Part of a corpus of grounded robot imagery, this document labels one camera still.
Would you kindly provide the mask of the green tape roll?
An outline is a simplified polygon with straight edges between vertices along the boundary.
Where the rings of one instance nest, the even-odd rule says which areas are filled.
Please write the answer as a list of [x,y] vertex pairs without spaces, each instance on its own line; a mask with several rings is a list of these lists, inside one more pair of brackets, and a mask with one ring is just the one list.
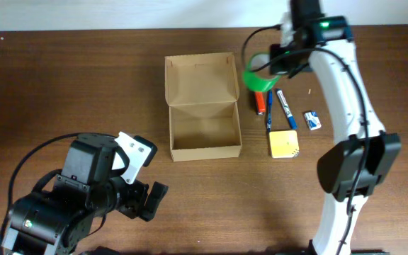
[[265,68],[259,72],[251,71],[252,69],[258,69],[264,64],[267,64],[269,61],[270,56],[267,52],[258,52],[250,57],[248,63],[246,64],[246,69],[242,75],[243,82],[250,91],[269,91],[280,79],[280,75],[270,74],[268,68]]

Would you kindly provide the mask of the brown cardboard box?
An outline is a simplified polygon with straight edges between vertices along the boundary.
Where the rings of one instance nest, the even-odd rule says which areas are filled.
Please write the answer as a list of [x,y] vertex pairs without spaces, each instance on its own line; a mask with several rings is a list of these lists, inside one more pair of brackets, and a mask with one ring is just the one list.
[[173,161],[237,158],[242,135],[234,54],[167,56],[164,80]]

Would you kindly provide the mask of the yellow sticky note pad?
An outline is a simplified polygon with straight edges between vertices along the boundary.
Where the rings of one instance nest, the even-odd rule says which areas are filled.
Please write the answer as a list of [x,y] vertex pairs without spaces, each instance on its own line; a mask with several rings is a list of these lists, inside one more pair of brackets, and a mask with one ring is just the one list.
[[268,134],[268,138],[274,159],[289,159],[299,155],[298,134],[295,130],[273,131]]

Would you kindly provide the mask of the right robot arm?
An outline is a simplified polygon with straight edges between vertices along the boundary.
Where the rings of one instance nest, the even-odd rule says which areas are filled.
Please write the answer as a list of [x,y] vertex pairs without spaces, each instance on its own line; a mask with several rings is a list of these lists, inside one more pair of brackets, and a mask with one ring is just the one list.
[[390,171],[400,137],[388,134],[363,84],[356,44],[343,16],[327,16],[316,0],[291,1],[271,46],[271,74],[314,72],[324,94],[334,146],[317,162],[324,205],[306,254],[351,254],[351,237],[362,207]]

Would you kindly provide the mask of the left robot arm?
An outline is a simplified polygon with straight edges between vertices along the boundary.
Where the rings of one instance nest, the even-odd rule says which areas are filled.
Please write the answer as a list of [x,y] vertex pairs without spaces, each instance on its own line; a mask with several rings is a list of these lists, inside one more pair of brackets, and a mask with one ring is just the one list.
[[95,218],[113,211],[145,222],[153,220],[168,186],[136,179],[149,166],[157,146],[124,132],[72,133],[64,166],[45,174],[31,192],[13,199],[0,229],[0,254],[73,254],[92,235]]

